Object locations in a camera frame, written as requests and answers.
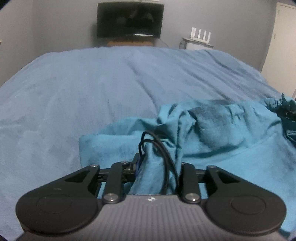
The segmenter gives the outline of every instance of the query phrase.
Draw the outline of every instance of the white door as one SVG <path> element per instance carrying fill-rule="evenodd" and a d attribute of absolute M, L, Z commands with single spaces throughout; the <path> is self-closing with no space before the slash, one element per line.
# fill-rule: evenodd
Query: white door
<path fill-rule="evenodd" d="M 296 89 L 296 7 L 277 3 L 276 20 L 262 75 L 292 97 Z"/>

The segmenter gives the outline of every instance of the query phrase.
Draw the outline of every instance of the bed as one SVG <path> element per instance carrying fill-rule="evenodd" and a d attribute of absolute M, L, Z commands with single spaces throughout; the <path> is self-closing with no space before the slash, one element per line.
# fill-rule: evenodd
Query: bed
<path fill-rule="evenodd" d="M 81 168 L 81 135 L 130 116 L 154 118 L 163 104 L 280 96 L 257 70 L 217 50 L 42 55 L 0 88 L 0 234 L 22 233 L 15 204 L 24 193 Z"/>

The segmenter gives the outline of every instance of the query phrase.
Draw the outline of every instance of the white router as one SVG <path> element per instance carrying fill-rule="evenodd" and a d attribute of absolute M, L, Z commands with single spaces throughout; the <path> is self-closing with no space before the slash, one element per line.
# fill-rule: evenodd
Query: white router
<path fill-rule="evenodd" d="M 191 31 L 190 39 L 195 40 L 195 41 L 198 41 L 198 42 L 201 42 L 201 43 L 204 43 L 204 44 L 209 44 L 210 37 L 211 37 L 211 32 L 209 32 L 209 34 L 207 36 L 207 40 L 205 40 L 205 37 L 207 35 L 207 31 L 204 32 L 204 37 L 202 39 L 200 38 L 201 31 L 202 30 L 200 29 L 199 32 L 198 32 L 198 37 L 196 38 L 195 37 L 196 28 L 193 27 L 192 28 L 192 31 Z"/>

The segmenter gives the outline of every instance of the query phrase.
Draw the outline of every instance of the tv stand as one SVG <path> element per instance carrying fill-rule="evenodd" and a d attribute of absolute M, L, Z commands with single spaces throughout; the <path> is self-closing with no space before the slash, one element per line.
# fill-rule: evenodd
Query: tv stand
<path fill-rule="evenodd" d="M 151 37 L 132 36 L 113 39 L 107 43 L 107 46 L 154 46 L 154 40 L 155 38 Z"/>
<path fill-rule="evenodd" d="M 154 46 L 154 44 L 149 41 L 109 41 L 107 46 Z"/>

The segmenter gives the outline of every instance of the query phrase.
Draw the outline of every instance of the door frame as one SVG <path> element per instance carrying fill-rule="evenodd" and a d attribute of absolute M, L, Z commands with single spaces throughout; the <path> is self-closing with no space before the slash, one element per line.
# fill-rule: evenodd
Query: door frame
<path fill-rule="evenodd" d="M 289 5 L 289 4 L 286 4 L 286 3 L 281 3 L 281 2 L 276 2 L 276 15 L 275 15 L 275 18 L 274 18 L 274 28 L 272 30 L 272 35 L 271 35 L 271 40 L 270 40 L 270 44 L 272 42 L 272 38 L 274 38 L 274 35 L 275 35 L 275 23 L 276 23 L 276 16 L 279 12 L 279 7 L 282 6 L 282 7 L 289 7 L 289 8 L 293 8 L 293 9 L 296 9 L 296 6 L 292 6 L 292 5 Z M 292 95 L 292 98 L 294 99 L 296 96 L 296 89 Z"/>

